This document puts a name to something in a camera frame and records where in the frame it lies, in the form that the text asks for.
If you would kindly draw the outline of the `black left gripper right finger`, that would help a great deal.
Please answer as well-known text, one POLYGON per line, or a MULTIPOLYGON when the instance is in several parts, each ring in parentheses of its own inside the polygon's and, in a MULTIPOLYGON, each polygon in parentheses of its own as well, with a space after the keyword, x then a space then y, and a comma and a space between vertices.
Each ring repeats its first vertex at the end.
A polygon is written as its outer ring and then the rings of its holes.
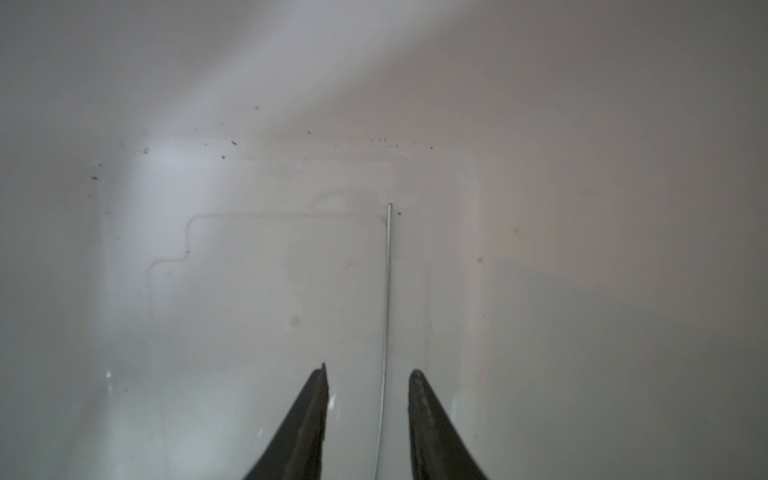
POLYGON ((416 480, 487 480, 441 405, 425 374, 408 383, 412 477, 416 480))

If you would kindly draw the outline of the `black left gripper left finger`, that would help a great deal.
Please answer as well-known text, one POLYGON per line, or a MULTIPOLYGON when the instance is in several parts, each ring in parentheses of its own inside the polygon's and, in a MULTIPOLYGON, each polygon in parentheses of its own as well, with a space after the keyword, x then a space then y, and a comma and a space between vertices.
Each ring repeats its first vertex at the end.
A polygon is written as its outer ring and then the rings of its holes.
POLYGON ((318 480, 329 401, 326 365, 312 371, 245 480, 318 480))

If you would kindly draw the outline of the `thin metal wire spatula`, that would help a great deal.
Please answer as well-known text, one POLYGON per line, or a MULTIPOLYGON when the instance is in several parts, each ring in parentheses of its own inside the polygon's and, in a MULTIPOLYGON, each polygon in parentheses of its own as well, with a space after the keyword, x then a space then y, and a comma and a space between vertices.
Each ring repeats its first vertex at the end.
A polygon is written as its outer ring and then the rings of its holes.
POLYGON ((392 216, 393 203, 386 205, 385 218, 385 262, 384 262, 384 313, 382 328, 381 370, 380 370, 380 397, 377 423, 376 455, 373 466, 373 479, 379 480, 380 464, 382 456, 382 442, 384 431, 384 419, 387 397, 388 377, 388 352, 389 352, 389 328, 391 311, 391 271, 392 271, 392 216))

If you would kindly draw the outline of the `white plastic storage bin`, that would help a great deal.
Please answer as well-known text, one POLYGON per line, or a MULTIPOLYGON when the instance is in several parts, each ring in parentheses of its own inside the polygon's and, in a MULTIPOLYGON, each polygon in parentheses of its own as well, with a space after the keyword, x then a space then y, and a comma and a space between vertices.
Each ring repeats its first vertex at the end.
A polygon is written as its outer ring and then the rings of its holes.
POLYGON ((767 475, 763 1, 5 1, 1 475, 767 475))

